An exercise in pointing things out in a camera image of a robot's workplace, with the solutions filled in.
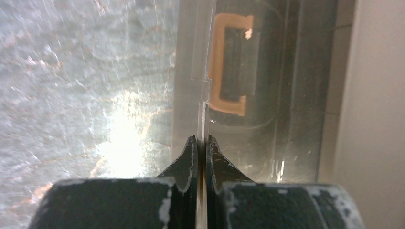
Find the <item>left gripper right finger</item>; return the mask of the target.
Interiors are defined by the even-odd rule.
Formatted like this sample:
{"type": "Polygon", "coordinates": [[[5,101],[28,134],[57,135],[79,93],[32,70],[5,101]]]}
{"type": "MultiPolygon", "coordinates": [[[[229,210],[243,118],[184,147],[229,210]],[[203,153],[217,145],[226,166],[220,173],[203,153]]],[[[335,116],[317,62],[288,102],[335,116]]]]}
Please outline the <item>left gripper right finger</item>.
{"type": "Polygon", "coordinates": [[[206,145],[207,227],[210,229],[363,229],[349,193],[337,185],[257,183],[206,145]]]}

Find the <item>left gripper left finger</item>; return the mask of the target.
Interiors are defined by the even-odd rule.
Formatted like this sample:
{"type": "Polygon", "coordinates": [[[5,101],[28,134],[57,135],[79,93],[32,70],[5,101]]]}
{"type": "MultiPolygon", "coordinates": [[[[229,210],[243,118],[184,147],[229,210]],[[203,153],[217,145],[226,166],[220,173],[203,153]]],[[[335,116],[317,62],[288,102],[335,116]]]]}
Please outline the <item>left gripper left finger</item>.
{"type": "Polygon", "coordinates": [[[42,198],[31,229],[193,229],[198,146],[194,136],[156,177],[65,179],[42,198]]]}

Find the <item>translucent brown plastic toolbox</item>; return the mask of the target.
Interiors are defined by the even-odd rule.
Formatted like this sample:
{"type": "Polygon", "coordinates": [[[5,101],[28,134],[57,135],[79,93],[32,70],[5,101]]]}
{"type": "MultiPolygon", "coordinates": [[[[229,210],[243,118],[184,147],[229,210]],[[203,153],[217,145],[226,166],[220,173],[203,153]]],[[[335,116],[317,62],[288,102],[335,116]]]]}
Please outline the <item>translucent brown plastic toolbox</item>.
{"type": "Polygon", "coordinates": [[[344,187],[405,226],[405,3],[181,0],[173,156],[208,137],[251,180],[344,187]]]}

